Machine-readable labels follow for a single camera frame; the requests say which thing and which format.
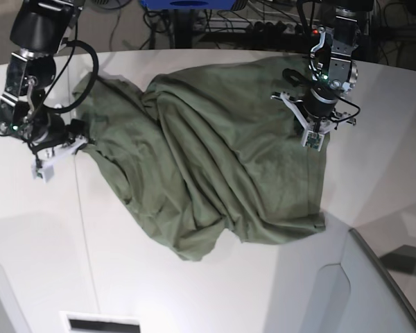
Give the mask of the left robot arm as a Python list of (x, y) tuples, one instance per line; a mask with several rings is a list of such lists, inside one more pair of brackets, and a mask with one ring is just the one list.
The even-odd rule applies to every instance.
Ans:
[(319, 41), (310, 50), (312, 87), (303, 98), (307, 114), (328, 119), (337, 102), (344, 101), (353, 90), (358, 69), (352, 56), (363, 34), (367, 14), (373, 1), (319, 1), (330, 12), (316, 33)]

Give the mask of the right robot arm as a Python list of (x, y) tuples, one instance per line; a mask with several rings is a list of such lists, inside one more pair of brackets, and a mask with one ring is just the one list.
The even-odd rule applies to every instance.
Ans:
[[(82, 121), (67, 125), (61, 117), (86, 99), (98, 78), (95, 50), (77, 38), (69, 39), (78, 31), (84, 5), (84, 1), (24, 1), (12, 25), (10, 40), (19, 50), (11, 54), (0, 97), (0, 137), (21, 140), (33, 154), (74, 144), (85, 134)], [(81, 95), (68, 106), (54, 108), (45, 101), (62, 76), (54, 56), (65, 48), (86, 51), (93, 67)]]

